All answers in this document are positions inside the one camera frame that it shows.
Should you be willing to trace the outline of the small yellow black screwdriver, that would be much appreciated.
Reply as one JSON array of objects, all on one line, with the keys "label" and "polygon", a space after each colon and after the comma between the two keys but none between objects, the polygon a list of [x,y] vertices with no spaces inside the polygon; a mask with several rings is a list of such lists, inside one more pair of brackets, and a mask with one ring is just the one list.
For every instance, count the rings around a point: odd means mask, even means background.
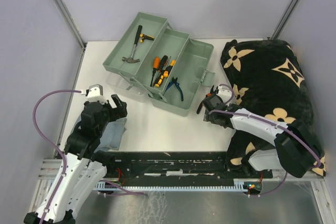
[{"label": "small yellow black screwdriver", "polygon": [[165,68],[167,67],[166,65],[163,68],[163,71],[162,71],[162,74],[160,75],[158,83],[156,85],[153,85],[154,87],[159,87],[162,84],[163,79],[164,79],[163,72],[164,72]]}]

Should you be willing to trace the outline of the black handled claw hammer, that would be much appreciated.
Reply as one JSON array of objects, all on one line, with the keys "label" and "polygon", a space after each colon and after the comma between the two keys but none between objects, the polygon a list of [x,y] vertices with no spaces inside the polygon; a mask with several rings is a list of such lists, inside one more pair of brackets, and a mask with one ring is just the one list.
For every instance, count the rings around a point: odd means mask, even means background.
[{"label": "black handled claw hammer", "polygon": [[142,31],[142,25],[139,25],[136,31],[136,35],[135,35],[135,39],[134,39],[134,44],[133,44],[133,49],[131,52],[131,56],[129,57],[122,57],[122,61],[123,62],[127,62],[127,63],[138,63],[140,61],[140,59],[134,59],[134,55],[135,55],[135,51],[136,48],[138,46],[138,42],[140,39],[140,35],[141,35],[141,31]]}]

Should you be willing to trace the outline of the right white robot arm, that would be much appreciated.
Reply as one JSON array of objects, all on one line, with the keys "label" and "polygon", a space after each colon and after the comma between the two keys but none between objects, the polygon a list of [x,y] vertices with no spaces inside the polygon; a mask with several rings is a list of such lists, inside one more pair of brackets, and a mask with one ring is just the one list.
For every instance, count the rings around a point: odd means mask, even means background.
[{"label": "right white robot arm", "polygon": [[271,150],[256,150],[242,162],[241,172],[254,177],[259,171],[283,169],[301,178],[312,168],[320,168],[323,150],[318,141],[299,121],[276,122],[235,105],[226,105],[212,94],[202,104],[207,121],[224,128],[247,132],[271,144]]}]

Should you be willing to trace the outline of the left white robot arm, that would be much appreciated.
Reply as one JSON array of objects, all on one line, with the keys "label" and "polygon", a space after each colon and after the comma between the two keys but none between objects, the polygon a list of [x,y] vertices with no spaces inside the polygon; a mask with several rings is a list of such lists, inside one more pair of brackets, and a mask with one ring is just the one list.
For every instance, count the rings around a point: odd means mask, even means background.
[{"label": "left white robot arm", "polygon": [[24,223],[75,223],[94,186],[112,176],[116,164],[98,150],[109,124],[127,116],[127,103],[117,94],[106,99],[88,90],[79,119],[60,151],[61,165],[41,205],[26,214]]}]

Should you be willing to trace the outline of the orange black nut driver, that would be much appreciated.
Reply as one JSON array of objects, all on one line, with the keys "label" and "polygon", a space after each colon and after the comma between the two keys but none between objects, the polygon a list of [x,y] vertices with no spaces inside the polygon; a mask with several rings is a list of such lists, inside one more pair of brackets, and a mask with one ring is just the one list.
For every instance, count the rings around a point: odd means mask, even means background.
[{"label": "orange black nut driver", "polygon": [[163,68],[164,68],[164,66],[167,63],[167,60],[168,60],[168,56],[167,55],[163,56],[163,58],[160,60],[160,65],[159,65],[159,67],[157,69],[158,74],[157,74],[157,76],[155,78],[155,81],[154,81],[153,85],[156,85],[158,83],[160,75],[162,74]]}]

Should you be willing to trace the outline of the green plastic tool box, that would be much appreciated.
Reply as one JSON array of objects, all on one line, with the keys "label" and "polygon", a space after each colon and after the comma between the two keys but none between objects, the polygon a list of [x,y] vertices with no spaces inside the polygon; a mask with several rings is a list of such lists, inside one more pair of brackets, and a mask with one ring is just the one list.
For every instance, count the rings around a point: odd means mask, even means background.
[{"label": "green plastic tool box", "polygon": [[139,12],[103,62],[162,110],[187,116],[200,86],[211,87],[214,46],[175,30],[167,18]]}]

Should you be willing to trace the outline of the orange handled screwdriver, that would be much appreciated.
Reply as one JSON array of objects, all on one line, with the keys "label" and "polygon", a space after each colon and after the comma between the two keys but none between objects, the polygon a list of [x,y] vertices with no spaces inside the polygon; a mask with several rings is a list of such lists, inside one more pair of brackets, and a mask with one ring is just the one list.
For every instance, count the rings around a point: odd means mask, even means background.
[{"label": "orange handled screwdriver", "polygon": [[153,83],[153,80],[154,80],[154,76],[155,76],[155,73],[156,73],[159,65],[160,65],[160,58],[159,57],[155,57],[155,59],[153,61],[152,79],[151,79],[150,86],[152,86],[152,83]]}]

